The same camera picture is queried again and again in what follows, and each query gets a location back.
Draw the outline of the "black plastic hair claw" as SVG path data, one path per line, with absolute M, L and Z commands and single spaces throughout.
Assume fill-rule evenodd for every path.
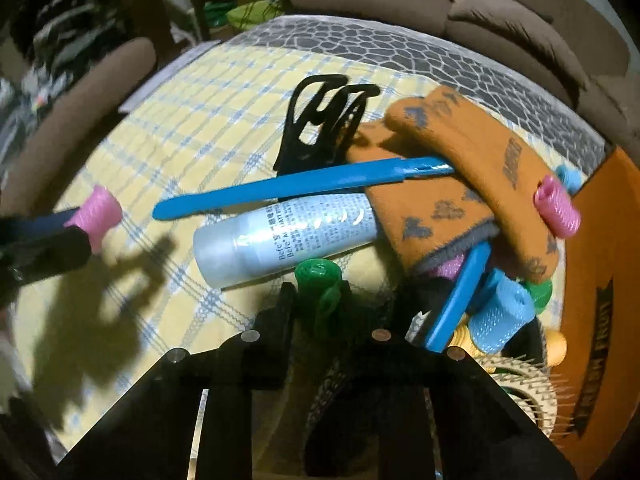
M 280 150 L 272 170 L 278 177 L 344 164 L 377 84 L 350 84 L 341 74 L 303 79 L 288 101 Z

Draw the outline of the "orange cardboard box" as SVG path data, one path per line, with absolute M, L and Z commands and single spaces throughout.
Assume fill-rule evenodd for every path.
M 556 445 L 578 478 L 605 463 L 639 411 L 639 169 L 612 151 L 574 197 L 582 215 L 565 243 L 556 368 L 570 395 L 559 409 Z

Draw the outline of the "orange patterned sock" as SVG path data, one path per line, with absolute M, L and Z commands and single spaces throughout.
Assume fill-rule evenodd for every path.
M 379 184 L 366 194 L 409 275 L 431 272 L 494 238 L 498 265 L 542 283 L 559 263 L 555 236 L 534 205 L 552 173 L 516 133 L 453 88 L 393 102 L 361 124 L 346 154 L 351 164 L 439 156 L 449 176 Z

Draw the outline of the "light blue hair roller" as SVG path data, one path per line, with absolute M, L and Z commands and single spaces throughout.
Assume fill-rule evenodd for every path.
M 495 354 L 536 315 L 534 300 L 518 282 L 502 278 L 484 306 L 470 318 L 473 344 Z

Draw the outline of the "yellow plaid tablecloth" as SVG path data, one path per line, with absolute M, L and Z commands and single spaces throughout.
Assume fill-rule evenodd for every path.
M 288 100 L 313 74 L 376 84 L 366 118 L 436 87 L 328 54 L 223 44 L 158 88 L 103 140 L 58 201 L 81 203 L 96 185 L 124 211 L 102 252 L 81 269 L 25 287 L 13 329 L 29 392 L 63 448 L 72 448 L 163 354 L 201 352 L 245 330 L 269 307 L 278 278 L 219 290 L 195 263 L 197 216 L 155 221 L 165 198 L 267 179 Z

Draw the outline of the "white cosmetic tube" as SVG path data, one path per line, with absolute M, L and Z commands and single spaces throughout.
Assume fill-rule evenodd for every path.
M 293 198 L 202 226 L 193 235 L 198 270 L 227 288 L 370 244 L 378 220 L 363 193 Z

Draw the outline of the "brown sofa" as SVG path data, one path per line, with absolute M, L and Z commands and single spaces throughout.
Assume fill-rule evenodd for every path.
M 446 39 L 515 70 L 639 158 L 639 77 L 614 26 L 586 0 L 288 0 Z

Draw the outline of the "brown chair backrest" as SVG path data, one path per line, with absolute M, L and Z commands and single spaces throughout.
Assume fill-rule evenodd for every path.
M 3 217 L 51 212 L 101 141 L 122 120 L 118 108 L 156 66 L 152 41 L 122 44 L 61 96 L 2 185 Z

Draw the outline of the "pink hair roller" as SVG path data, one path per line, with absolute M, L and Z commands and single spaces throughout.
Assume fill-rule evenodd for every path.
M 96 185 L 70 220 L 64 223 L 66 228 L 77 226 L 88 236 L 91 251 L 98 254 L 106 233 L 122 221 L 122 206 L 117 198 L 102 185 Z
M 534 194 L 534 205 L 557 238 L 566 240 L 574 236 L 582 224 L 582 215 L 556 177 L 545 176 L 542 179 Z

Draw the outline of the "blue plastic comb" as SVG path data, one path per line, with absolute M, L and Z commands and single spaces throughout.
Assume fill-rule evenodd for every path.
M 480 284 L 490 254 L 491 246 L 488 242 L 481 242 L 470 250 L 451 294 L 426 334 L 424 341 L 426 350 L 440 353 L 447 348 L 448 341 Z

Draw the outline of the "blue nail file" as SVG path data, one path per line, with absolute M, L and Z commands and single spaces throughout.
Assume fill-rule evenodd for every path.
M 162 200 L 152 210 L 152 218 L 170 221 L 264 200 L 368 188 L 399 183 L 407 179 L 449 176 L 454 168 L 442 159 L 426 156 L 386 158 L 288 174 L 208 192 L 183 194 Z

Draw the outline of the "yellow hair roller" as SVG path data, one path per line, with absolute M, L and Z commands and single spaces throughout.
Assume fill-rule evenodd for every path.
M 459 325 L 452 335 L 449 347 L 462 348 L 472 358 L 487 356 L 472 341 L 471 332 L 466 325 Z M 517 359 L 539 367 L 555 367 L 560 365 L 567 355 L 567 341 L 558 330 L 544 328 L 536 320 L 521 328 L 497 352 L 497 356 Z

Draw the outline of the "brown sofa cushion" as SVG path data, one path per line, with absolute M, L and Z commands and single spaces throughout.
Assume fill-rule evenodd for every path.
M 578 90 L 590 86 L 587 72 L 562 36 L 516 0 L 454 0 L 448 18 L 482 26 L 513 41 L 542 64 L 558 70 Z

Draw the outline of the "green hair roller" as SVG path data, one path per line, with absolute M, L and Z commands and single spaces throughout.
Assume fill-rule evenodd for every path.
M 303 329 L 315 340 L 329 338 L 331 318 L 341 301 L 342 270 L 328 259 L 307 259 L 295 268 Z
M 534 303 L 534 308 L 537 314 L 541 314 L 546 310 L 548 303 L 552 297 L 553 284 L 551 280 L 544 281 L 542 283 L 532 283 L 525 281 L 522 283 L 526 292 L 529 293 Z

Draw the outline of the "round woven beige brush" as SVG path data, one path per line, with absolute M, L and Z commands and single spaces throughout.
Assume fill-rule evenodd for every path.
M 483 356 L 478 362 L 551 441 L 570 434 L 564 411 L 573 406 L 576 393 L 560 373 L 524 356 Z

